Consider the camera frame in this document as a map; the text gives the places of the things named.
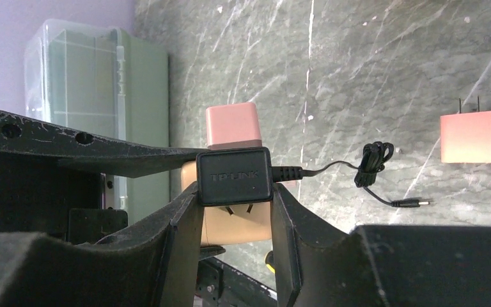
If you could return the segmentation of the beige wooden cube socket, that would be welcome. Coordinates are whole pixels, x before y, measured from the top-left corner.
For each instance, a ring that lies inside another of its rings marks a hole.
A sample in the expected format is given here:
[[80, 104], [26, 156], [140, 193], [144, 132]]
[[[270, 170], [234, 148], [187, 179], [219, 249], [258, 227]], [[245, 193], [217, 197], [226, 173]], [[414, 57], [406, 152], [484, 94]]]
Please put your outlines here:
[[269, 202], [204, 208], [202, 247], [243, 244], [271, 237]]

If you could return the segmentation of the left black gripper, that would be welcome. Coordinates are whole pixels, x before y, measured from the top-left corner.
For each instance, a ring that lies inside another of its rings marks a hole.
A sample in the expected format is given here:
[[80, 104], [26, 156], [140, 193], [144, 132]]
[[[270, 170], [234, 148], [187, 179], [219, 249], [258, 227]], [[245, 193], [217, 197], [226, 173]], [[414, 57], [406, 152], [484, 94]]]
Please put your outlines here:
[[103, 208], [97, 173], [139, 178], [181, 168], [203, 152], [131, 143], [0, 110], [0, 232], [96, 243], [128, 225], [125, 211]]

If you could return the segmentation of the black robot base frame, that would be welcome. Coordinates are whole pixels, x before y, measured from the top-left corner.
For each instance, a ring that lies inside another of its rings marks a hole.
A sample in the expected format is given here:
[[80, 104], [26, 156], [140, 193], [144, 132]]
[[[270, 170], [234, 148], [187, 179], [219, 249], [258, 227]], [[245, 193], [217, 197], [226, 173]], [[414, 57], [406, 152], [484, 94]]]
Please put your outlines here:
[[222, 246], [202, 247], [195, 295], [202, 306], [277, 306], [275, 290], [216, 258]]

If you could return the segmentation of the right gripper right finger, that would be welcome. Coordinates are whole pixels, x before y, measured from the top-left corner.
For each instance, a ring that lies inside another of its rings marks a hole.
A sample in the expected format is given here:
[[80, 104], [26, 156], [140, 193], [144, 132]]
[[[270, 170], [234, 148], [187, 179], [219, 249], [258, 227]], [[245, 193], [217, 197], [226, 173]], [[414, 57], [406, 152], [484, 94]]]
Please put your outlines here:
[[345, 233], [274, 185], [279, 306], [491, 306], [491, 227], [366, 224]]

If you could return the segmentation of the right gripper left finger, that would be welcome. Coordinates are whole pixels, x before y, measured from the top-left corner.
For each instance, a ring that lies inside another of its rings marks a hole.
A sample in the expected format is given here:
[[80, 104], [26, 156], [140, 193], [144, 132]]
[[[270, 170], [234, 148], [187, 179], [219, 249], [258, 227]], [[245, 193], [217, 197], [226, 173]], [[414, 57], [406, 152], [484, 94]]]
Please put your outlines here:
[[0, 233], [0, 306], [192, 306], [203, 208], [191, 184], [96, 244]]

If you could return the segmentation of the small pink cube adapter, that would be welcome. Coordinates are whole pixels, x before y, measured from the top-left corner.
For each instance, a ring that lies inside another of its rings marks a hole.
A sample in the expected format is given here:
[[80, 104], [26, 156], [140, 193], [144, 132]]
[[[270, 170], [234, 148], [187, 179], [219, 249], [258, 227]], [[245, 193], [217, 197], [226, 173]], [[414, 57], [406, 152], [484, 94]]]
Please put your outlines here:
[[244, 102], [206, 110], [207, 147], [211, 150], [262, 145], [256, 104]]

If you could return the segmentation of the black adapter with cable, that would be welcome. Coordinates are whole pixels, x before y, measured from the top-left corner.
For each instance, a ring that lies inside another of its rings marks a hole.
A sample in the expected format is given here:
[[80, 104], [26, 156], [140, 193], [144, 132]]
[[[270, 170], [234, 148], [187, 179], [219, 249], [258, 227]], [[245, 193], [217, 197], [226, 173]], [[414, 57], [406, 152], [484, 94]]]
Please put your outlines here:
[[199, 201], [204, 207], [253, 205], [271, 201], [275, 183], [315, 177], [333, 165], [342, 164], [355, 170], [354, 184], [357, 188], [384, 205], [394, 208], [429, 205], [429, 201], [420, 198], [385, 200], [370, 189], [393, 154], [392, 143], [376, 141], [364, 145], [362, 159], [357, 166], [336, 160], [320, 169], [304, 169], [301, 166], [273, 166], [270, 151], [264, 146], [211, 150], [196, 157]]

